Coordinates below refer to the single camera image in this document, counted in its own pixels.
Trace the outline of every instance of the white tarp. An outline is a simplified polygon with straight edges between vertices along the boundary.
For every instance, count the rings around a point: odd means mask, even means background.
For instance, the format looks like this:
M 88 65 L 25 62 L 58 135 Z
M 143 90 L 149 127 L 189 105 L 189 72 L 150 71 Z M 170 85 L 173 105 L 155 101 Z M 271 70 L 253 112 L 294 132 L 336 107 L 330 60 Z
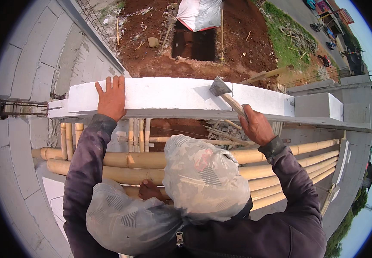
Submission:
M 176 18 L 193 32 L 220 26 L 222 0 L 182 0 Z

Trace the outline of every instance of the worker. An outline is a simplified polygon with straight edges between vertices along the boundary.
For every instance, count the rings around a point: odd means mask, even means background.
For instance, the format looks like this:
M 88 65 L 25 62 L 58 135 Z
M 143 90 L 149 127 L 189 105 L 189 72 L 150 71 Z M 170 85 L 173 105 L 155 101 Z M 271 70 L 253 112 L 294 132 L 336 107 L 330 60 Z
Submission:
M 124 77 L 114 76 L 112 82 L 111 78 L 107 77 L 106 91 L 104 92 L 97 82 L 96 89 L 99 94 L 98 113 L 93 116 L 90 125 L 81 134 L 65 182 L 63 207 L 66 222 L 64 229 L 75 258 L 118 257 L 118 253 L 105 248 L 113 243 L 100 244 L 96 241 L 94 236 L 98 235 L 93 228 L 90 228 L 90 224 L 99 225 L 107 221 L 104 214 L 96 215 L 96 211 L 101 210 L 100 206 L 95 205 L 96 201 L 105 199 L 108 206 L 116 208 L 119 206 L 116 204 L 117 201 L 124 198 L 124 190 L 119 184 L 106 181 L 102 183 L 102 164 L 107 144 L 110 142 L 111 133 L 117 122 L 126 114 L 124 109 Z M 115 220 L 115 223 L 125 224 L 131 228 L 131 231 L 139 232 L 138 216 L 145 216 L 149 211 L 153 213 L 151 218 L 159 219 L 159 214 L 164 218 L 161 221 L 151 220 L 151 225 L 159 227 L 158 224 L 165 222 L 169 224 L 171 228 L 169 234 L 165 232 L 163 235 L 157 236 L 152 230 L 149 234 L 143 233 L 141 239 L 130 242 L 133 244 L 127 248 L 136 250 L 137 244 L 142 245 L 143 242 L 164 238 L 161 244 L 150 246 L 149 250 L 142 250 L 136 257 L 323 257 L 326 236 L 322 229 L 319 198 L 313 182 L 292 155 L 290 148 L 286 147 L 282 140 L 273 134 L 266 117 L 253 111 L 249 105 L 244 105 L 244 110 L 248 119 L 239 116 L 242 128 L 253 142 L 261 146 L 258 150 L 272 164 L 272 170 L 279 178 L 282 190 L 288 200 L 285 211 L 268 214 L 260 220 L 254 221 L 249 217 L 252 208 L 250 197 L 247 202 L 242 202 L 242 198 L 230 197 L 228 194 L 231 191 L 224 191 L 224 195 L 221 194 L 222 191 L 217 192 L 217 195 L 204 193 L 203 191 L 207 189 L 216 189 L 216 185 L 213 184 L 217 184 L 220 189 L 225 190 L 223 189 L 224 182 L 227 182 L 230 187 L 233 185 L 233 178 L 238 178 L 238 188 L 246 199 L 247 184 L 240 181 L 240 176 L 236 174 L 237 166 L 233 165 L 235 160 L 231 155 L 226 153 L 217 155 L 216 151 L 213 151 L 214 149 L 206 145 L 199 147 L 200 144 L 194 142 L 198 141 L 197 139 L 191 140 L 183 135 L 172 136 L 165 147 L 167 166 L 163 185 L 165 185 L 166 193 L 172 198 L 174 205 L 166 205 L 158 187 L 150 180 L 144 180 L 140 187 L 139 196 L 145 201 L 127 199 L 128 205 L 138 205 L 138 209 L 134 209 L 132 213 L 120 218 L 120 221 Z M 194 178 L 194 172 L 190 178 L 187 178 L 186 175 L 190 175 L 190 168 L 184 167 L 183 169 L 183 162 L 188 157 L 193 159 L 193 155 L 204 149 L 206 150 L 205 154 L 199 154 L 200 160 L 194 169 L 200 172 L 208 167 L 213 169 L 201 176 L 200 180 Z M 220 158 L 218 163 L 210 166 L 207 163 L 205 166 L 200 166 L 204 163 L 202 160 L 213 161 L 216 158 Z M 226 166 L 219 165 L 224 161 L 231 164 L 229 171 L 225 171 Z M 223 177 L 218 176 L 217 166 L 220 167 Z M 179 177 L 182 179 L 176 178 L 176 173 L 173 171 L 179 173 Z M 186 189 L 188 185 L 192 184 L 197 187 Z M 208 214 L 205 207 L 199 206 L 199 201 L 190 202 L 188 196 L 199 197 L 198 199 L 205 204 L 208 203 L 205 200 L 207 197 L 210 198 L 210 201 L 231 198 L 235 203 L 231 205 L 225 202 L 223 206 L 228 206 L 227 209 L 223 209 L 222 205 L 216 205 L 218 212 Z M 136 202 L 142 202 L 143 206 L 136 204 Z M 199 209 L 202 209 L 203 213 L 193 212 L 194 210 L 199 211 Z M 131 234 L 129 230 L 121 232 L 110 230 L 108 233 L 110 239 L 117 237 L 120 240 L 124 237 L 130 239 L 130 235 L 127 234 Z

